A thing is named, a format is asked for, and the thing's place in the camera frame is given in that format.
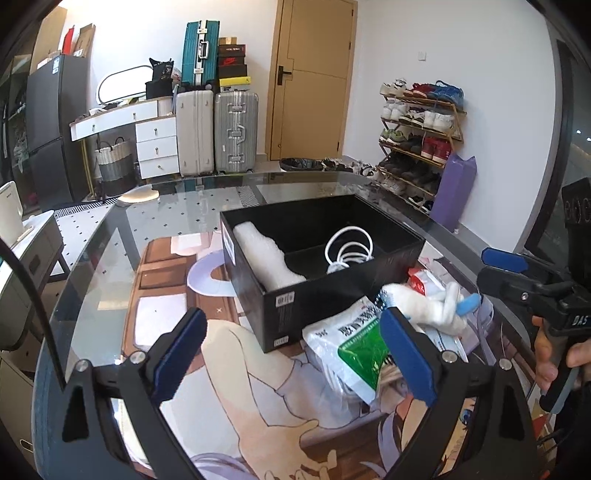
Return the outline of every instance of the blue gripper pad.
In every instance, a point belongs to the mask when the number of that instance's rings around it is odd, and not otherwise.
[[[431,407],[437,399],[433,370],[418,350],[417,345],[404,330],[400,321],[389,309],[382,312],[379,331],[413,396],[423,400],[427,407]],[[431,340],[426,335],[416,333],[417,335],[423,335],[425,340],[431,343]]]
[[[485,248],[480,256],[482,262],[489,267],[500,268],[515,273],[523,273],[529,267],[525,258],[495,248]]]
[[[175,335],[175,330],[176,327],[172,332],[161,335],[157,342],[165,335]],[[201,348],[206,333],[207,318],[202,310],[195,309],[189,321],[177,334],[162,360],[154,369],[152,402],[155,405],[160,405],[163,401],[174,397],[189,365]]]

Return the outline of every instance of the cardboard box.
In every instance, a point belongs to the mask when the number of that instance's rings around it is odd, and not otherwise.
[[[31,56],[29,75],[32,75],[35,70],[44,65],[39,66],[43,60],[51,58],[51,52],[55,52],[60,48],[60,37],[61,32],[64,30],[67,13],[68,10],[65,8],[55,7],[41,22]]]
[[[217,39],[218,45],[235,45],[238,43],[238,37],[220,37]]]
[[[264,352],[297,342],[307,325],[349,308],[363,296],[372,299],[388,283],[405,282],[424,239],[371,203],[355,195],[271,203],[220,213],[226,269],[244,312]],[[292,271],[305,282],[265,291],[256,279],[233,229],[252,222],[285,253]],[[374,242],[373,259],[326,274],[324,248],[341,228],[360,226]],[[367,242],[359,232],[347,232],[330,249],[352,240]]]
[[[72,55],[75,57],[87,57],[92,46],[92,39],[95,36],[96,27],[91,23],[80,29],[78,40],[76,40],[76,46]]]

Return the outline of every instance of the shoe box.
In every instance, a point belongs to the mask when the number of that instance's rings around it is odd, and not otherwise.
[[[234,77],[247,77],[247,65],[226,65],[217,67],[217,77],[220,79],[229,79]]]
[[[287,267],[306,281],[265,291],[256,279],[233,229],[252,222],[285,253]],[[388,283],[403,283],[424,239],[357,195],[271,203],[220,213],[226,270],[264,352],[301,340],[307,325],[349,308],[363,296],[374,298]],[[341,228],[360,226],[372,237],[374,258],[327,274],[324,248]],[[341,235],[338,249],[359,232]]]
[[[217,46],[217,78],[247,77],[246,45]]]
[[[217,46],[218,58],[226,57],[245,57],[246,56],[246,45],[218,45]]]

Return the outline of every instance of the white cable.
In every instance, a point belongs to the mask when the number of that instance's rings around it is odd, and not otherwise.
[[[343,233],[350,232],[350,231],[358,231],[358,232],[361,232],[362,234],[364,234],[369,241],[369,248],[360,242],[347,242],[339,249],[339,252],[336,256],[336,260],[334,260],[334,261],[331,260],[329,257],[330,247],[332,246],[332,244],[335,242],[335,240],[338,237],[340,237]],[[361,247],[365,252],[359,252],[359,251],[345,252],[348,248],[351,248],[351,247]],[[361,227],[358,227],[358,226],[346,226],[346,227],[342,228],[341,230],[339,230],[338,232],[336,232],[330,238],[330,240],[326,244],[326,247],[324,248],[324,257],[329,264],[329,267],[327,269],[327,273],[332,273],[332,272],[336,272],[337,270],[342,270],[343,268],[348,268],[349,262],[354,262],[354,263],[367,262],[368,260],[372,259],[373,252],[374,252],[374,243],[372,242],[371,237],[369,236],[369,234],[365,230],[363,230]]]

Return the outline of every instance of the white dresser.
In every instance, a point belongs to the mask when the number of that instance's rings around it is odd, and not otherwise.
[[[139,170],[143,179],[178,173],[177,119],[169,115],[135,124]]]

